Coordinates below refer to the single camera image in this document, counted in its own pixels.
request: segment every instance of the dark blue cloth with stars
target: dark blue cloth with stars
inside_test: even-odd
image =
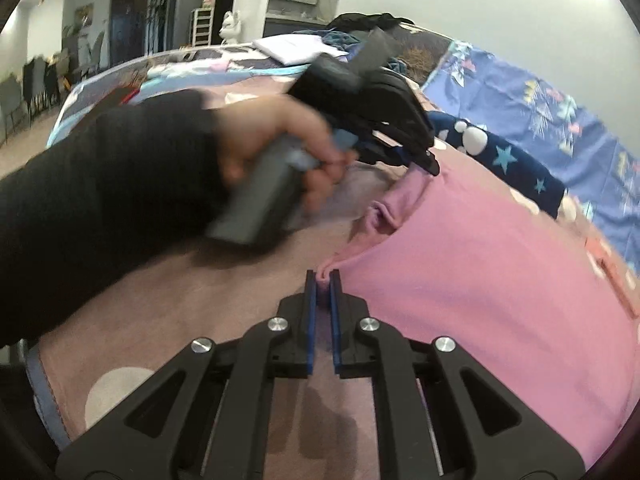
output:
[[[443,112],[426,114],[436,137],[478,161],[552,218],[558,216],[566,186],[529,153],[464,119]]]

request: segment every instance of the human hand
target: human hand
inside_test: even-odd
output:
[[[237,185],[250,171],[256,156],[282,133],[304,142],[305,149],[321,162],[304,176],[303,203],[308,211],[319,209],[344,177],[355,152],[343,153],[332,140],[329,124],[313,108],[287,95],[258,97],[216,111],[218,161],[227,186]]]

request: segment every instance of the screw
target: screw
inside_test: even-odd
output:
[[[436,339],[436,348],[441,352],[451,352],[456,348],[456,342],[450,337],[439,337]]]
[[[199,337],[191,341],[191,350],[196,354],[206,354],[213,348],[213,341],[206,337]]]
[[[375,332],[380,328],[380,322],[375,317],[364,317],[360,320],[360,329],[364,332]]]
[[[283,317],[272,317],[267,322],[267,327],[272,332],[282,332],[289,328],[289,321],[284,319]]]

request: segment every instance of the pink cloth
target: pink cloth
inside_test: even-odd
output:
[[[568,232],[440,163],[374,202],[322,279],[409,338],[455,338],[593,465],[625,420],[632,319]]]

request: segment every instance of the door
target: door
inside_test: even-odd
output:
[[[111,66],[144,55],[146,0],[111,0],[109,22]]]

